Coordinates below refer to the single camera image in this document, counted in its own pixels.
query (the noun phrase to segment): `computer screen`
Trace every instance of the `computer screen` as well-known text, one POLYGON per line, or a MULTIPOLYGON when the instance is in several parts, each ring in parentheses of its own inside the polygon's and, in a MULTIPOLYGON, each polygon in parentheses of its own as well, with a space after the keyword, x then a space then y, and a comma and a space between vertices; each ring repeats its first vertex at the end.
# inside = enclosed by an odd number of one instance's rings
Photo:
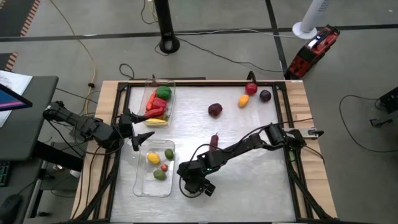
POLYGON ((31 107, 32 103, 0 84, 0 111, 15 110, 31 107))

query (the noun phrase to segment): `pole base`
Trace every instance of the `pole base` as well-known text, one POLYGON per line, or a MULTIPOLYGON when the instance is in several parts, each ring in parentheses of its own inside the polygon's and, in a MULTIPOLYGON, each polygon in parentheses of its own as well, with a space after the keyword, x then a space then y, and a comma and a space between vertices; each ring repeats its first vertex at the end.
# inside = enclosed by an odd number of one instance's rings
POLYGON ((180 41, 175 37, 175 35, 171 36, 162 36, 159 42, 159 49, 166 54, 171 54, 178 51, 180 48, 180 41))
POLYGON ((316 28, 311 30, 311 32, 309 32, 309 33, 305 33, 303 31, 301 31, 300 26, 301 26, 301 22, 298 22, 298 23, 294 24, 293 29, 292 29, 294 35, 296 35, 298 38, 301 38, 304 40, 309 40, 309 39, 314 38, 318 33, 316 28))

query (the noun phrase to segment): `black floor stripe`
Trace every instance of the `black floor stripe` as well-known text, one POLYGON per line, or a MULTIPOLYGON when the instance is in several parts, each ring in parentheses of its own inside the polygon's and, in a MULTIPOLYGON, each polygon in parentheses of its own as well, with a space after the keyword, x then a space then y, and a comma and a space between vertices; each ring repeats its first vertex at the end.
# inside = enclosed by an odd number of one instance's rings
MULTIPOLYGON (((258 32, 274 32, 273 28, 255 29, 255 28, 237 28, 237 29, 252 29, 258 32)), ((381 25, 360 25, 360 26, 337 26, 339 30, 373 30, 373 29, 398 29, 398 24, 381 24, 381 25)), ((211 30, 186 30, 178 31, 178 33, 198 33, 198 32, 214 32, 219 29, 211 30)), ((292 28, 277 28, 277 32, 291 32, 292 28)), ((254 31, 226 31, 214 34, 255 34, 254 31)), ((213 35, 213 34, 194 34, 194 35, 213 35)), ((51 40, 95 40, 95 39, 117 39, 117 38, 133 38, 133 37, 160 37, 159 32, 141 32, 141 33, 123 33, 123 34, 93 34, 93 35, 61 35, 61 36, 43 36, 43 37, 19 37, 0 35, 0 42, 29 42, 29 41, 51 41, 51 40)))
POLYGON ((0 70, 5 70, 8 59, 10 59, 11 53, 0 54, 0 70))
MULTIPOLYGON (((268 15, 269 15, 269 20, 271 22, 273 34, 279 35, 278 26, 276 24, 275 14, 274 14, 274 10, 272 9, 271 0, 266 0, 266 5, 267 5, 267 9, 268 9, 268 15)), ((284 74, 285 74, 285 72, 287 70, 287 64, 286 64, 284 48, 282 46, 282 42, 280 41, 280 37, 274 36, 274 40, 275 40, 275 45, 276 45, 276 49, 278 52, 280 65, 282 67, 282 71, 284 71, 284 74)), ((290 77, 288 75, 284 75, 284 77, 286 80, 290 80, 290 77)))
POLYGON ((0 37, 19 37, 34 0, 7 0, 0 10, 0 37))

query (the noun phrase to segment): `gray floor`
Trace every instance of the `gray floor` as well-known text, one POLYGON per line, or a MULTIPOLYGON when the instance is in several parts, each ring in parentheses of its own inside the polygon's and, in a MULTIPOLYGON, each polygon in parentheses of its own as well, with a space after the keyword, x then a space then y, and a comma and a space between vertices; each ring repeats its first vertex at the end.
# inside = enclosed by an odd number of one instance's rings
MULTIPOLYGON (((157 31, 146 25, 139 12, 142 1, 127 0, 54 0, 65 13, 77 34, 114 34, 157 31)), ((272 1, 279 27, 291 27, 301 20, 311 1, 272 1)), ((270 27, 263 0, 170 0, 175 30, 232 29, 270 27)), ((398 3, 395 0, 330 1, 325 20, 339 26, 396 24, 398 3)), ((151 20, 148 10, 145 17, 151 20)), ((48 0, 40 3, 28 36, 70 35, 71 32, 48 0)), ((262 68, 280 69, 274 39, 262 34, 220 34, 183 37, 204 48, 240 61, 250 61, 262 68)), ((308 100, 317 128, 325 130, 320 138, 326 171, 342 220, 396 223, 398 213, 398 155, 365 151, 349 138, 338 111, 340 99, 347 94, 377 98, 397 86, 397 29, 342 31, 337 43, 304 78, 308 100)), ((207 77, 209 79, 245 78, 249 68, 216 58, 182 43, 173 55, 163 57, 153 50, 158 37, 84 40, 98 65, 95 80, 99 90, 103 80, 123 80, 120 63, 129 63, 137 78, 207 77)), ((282 45, 290 63, 305 42, 284 39, 282 45)), ((28 75, 57 75, 59 88, 79 95, 87 92, 93 69, 86 52, 73 40, 48 42, 0 43, 0 52, 18 52, 14 72, 28 75)), ((254 70, 261 78, 283 79, 280 73, 254 70)), ((67 108, 79 112, 83 100, 56 92, 67 108)), ((382 115, 372 101, 347 99, 343 116, 355 138, 372 149, 398 149, 397 130, 393 124, 374 129, 369 119, 382 115)), ((45 125, 40 139, 53 134, 45 125)), ((61 139, 53 134, 55 141, 61 139)), ((36 218, 26 223, 50 223, 69 217, 72 200, 45 195, 40 210, 55 214, 51 220, 36 218)))

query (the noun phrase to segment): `black stand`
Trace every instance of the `black stand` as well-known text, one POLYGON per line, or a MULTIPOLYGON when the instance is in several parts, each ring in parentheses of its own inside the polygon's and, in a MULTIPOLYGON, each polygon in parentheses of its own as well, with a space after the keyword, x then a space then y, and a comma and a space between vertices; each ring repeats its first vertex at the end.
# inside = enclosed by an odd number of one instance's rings
POLYGON ((159 48, 163 53, 174 53, 179 50, 180 41, 174 35, 169 0, 154 0, 154 3, 161 36, 159 48))
POLYGON ((83 168, 83 159, 59 151, 40 141, 36 143, 33 156, 78 172, 83 168))

